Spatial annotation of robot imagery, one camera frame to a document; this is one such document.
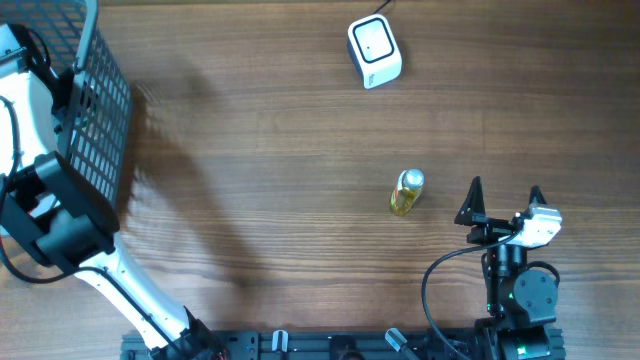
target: small bottle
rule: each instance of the small bottle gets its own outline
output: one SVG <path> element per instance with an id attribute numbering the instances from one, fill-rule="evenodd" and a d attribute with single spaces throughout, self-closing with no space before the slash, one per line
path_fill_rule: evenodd
<path id="1" fill-rule="evenodd" d="M 389 207 L 391 212 L 398 215 L 406 215 L 413 203 L 422 193 L 424 175 L 418 169 L 405 170 L 398 178 L 398 185 L 391 193 Z"/>

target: wooden table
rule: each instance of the wooden table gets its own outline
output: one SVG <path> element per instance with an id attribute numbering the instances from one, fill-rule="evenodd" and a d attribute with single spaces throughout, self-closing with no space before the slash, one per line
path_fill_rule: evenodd
<path id="1" fill-rule="evenodd" d="M 135 96 L 119 209 L 135 258 L 212 329 L 423 329 L 420 280 L 467 246 L 471 179 L 504 218 L 539 184 L 564 228 L 531 258 L 562 273 L 569 358 L 637 358 L 637 4 L 398 1 L 403 74 L 365 91 L 345 32 L 377 5 L 101 9 Z M 394 217 L 411 167 L 425 193 Z M 486 316 L 479 258 L 431 279 L 442 326 Z M 0 358 L 119 354 L 132 326 L 98 292 L 0 274 Z"/>

